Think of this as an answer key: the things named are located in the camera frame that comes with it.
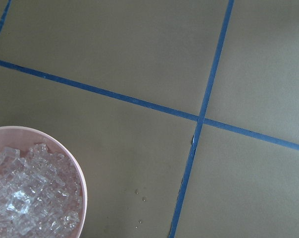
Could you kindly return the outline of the pile of clear ice cubes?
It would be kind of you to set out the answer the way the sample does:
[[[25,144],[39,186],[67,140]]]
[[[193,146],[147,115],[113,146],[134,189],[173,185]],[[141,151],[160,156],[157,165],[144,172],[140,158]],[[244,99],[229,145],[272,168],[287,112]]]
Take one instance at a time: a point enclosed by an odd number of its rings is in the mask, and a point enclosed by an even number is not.
[[[0,238],[68,238],[80,224],[79,175],[46,144],[0,151]]]

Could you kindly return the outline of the pink bowl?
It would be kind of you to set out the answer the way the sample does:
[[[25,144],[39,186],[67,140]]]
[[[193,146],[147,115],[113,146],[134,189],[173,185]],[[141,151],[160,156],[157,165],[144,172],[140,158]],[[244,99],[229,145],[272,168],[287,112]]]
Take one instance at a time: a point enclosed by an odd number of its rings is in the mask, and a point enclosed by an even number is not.
[[[0,151],[5,146],[18,148],[20,150],[27,150],[30,146],[39,143],[45,143],[51,152],[60,152],[68,156],[77,170],[77,174],[80,178],[82,188],[82,210],[79,213],[80,222],[69,235],[69,237],[78,238],[80,237],[81,232],[83,230],[88,206],[86,180],[78,161],[64,145],[62,145],[59,141],[57,141],[52,136],[44,132],[24,126],[0,127]]]

